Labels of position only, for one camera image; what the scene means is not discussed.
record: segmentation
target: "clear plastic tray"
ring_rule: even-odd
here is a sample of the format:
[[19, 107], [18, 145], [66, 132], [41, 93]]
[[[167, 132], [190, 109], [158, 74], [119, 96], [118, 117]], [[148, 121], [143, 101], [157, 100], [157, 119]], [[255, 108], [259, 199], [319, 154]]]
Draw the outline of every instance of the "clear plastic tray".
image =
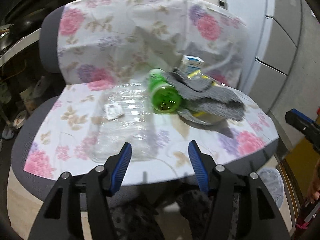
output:
[[[118, 103], [123, 115], [107, 119], [105, 105]], [[140, 83], [125, 84], [106, 90], [100, 97], [93, 122], [99, 122], [97, 142], [90, 158], [98, 163], [116, 155], [125, 142], [132, 145], [132, 160], [150, 158], [154, 127], [146, 86]]]

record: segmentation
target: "floral fabric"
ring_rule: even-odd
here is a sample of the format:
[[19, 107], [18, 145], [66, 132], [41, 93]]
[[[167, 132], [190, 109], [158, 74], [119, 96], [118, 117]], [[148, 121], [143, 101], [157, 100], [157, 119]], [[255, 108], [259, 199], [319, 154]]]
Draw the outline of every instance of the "floral fabric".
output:
[[[78, 175], [99, 164], [90, 159], [90, 153], [98, 140], [102, 117], [97, 116], [96, 108], [103, 90], [92, 90], [93, 83], [95, 81], [66, 86], [34, 139], [25, 171], [57, 179], [64, 171]], [[149, 134], [148, 139], [155, 147], [146, 155], [133, 149], [134, 161], [129, 164], [123, 185], [167, 181], [194, 174], [188, 158], [191, 140], [196, 140], [203, 153], [221, 164], [254, 153], [276, 140], [278, 134], [270, 118], [248, 96], [232, 90], [245, 104], [244, 119], [222, 122], [215, 130], [191, 127], [175, 114], [153, 114], [155, 132]]]
[[78, 0], [65, 6], [57, 52], [67, 84], [96, 82], [93, 90], [140, 82], [183, 55], [236, 87], [246, 32], [237, 16], [201, 0]]

